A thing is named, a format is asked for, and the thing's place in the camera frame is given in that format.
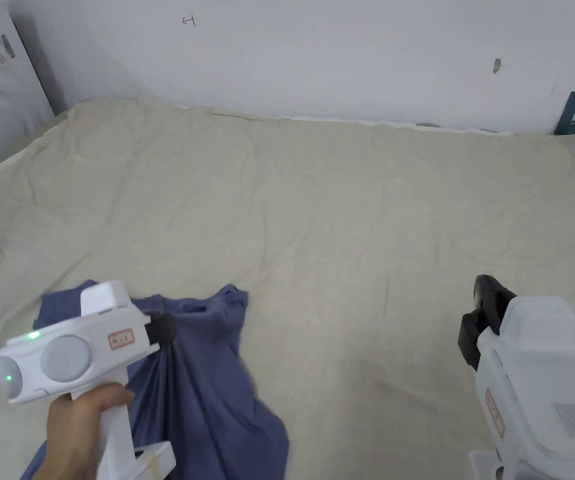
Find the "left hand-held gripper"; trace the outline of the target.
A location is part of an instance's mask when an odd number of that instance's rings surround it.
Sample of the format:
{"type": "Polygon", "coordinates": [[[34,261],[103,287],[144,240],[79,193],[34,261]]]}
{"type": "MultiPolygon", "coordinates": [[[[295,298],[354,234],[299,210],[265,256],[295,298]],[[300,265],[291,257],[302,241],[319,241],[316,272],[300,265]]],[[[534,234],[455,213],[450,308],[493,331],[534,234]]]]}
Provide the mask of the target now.
{"type": "MultiPolygon", "coordinates": [[[[28,403],[107,383],[127,384],[128,366],[169,346],[174,318],[145,314],[120,281],[87,287],[80,315],[10,339],[0,349],[0,383],[8,401],[28,403]]],[[[101,415],[98,479],[164,479],[176,466],[169,441],[133,444],[128,409],[101,415]]]]}

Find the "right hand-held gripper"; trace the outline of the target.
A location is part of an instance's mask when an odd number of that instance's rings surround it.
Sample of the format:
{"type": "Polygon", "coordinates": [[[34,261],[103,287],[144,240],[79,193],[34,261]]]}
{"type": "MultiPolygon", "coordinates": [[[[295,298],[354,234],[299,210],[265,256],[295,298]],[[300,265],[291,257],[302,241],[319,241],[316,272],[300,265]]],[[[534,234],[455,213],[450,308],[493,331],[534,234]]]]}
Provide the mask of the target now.
{"type": "Polygon", "coordinates": [[[471,479],[575,479],[575,314],[554,296],[517,296],[476,276],[459,348],[494,439],[471,479]],[[484,326],[500,326],[499,334],[484,326]]]}

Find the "person's left hand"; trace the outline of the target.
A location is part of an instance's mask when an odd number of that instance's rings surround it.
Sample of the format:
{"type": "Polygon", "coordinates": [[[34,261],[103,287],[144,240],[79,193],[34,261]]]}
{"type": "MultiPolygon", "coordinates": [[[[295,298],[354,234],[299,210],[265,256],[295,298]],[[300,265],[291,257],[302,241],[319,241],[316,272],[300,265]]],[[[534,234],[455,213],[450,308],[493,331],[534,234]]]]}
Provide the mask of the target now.
{"type": "Polygon", "coordinates": [[[96,479],[102,454],[101,414],[130,406],[135,394],[119,383],[97,386],[73,400],[59,396],[49,408],[46,454],[33,479],[96,479]]]}

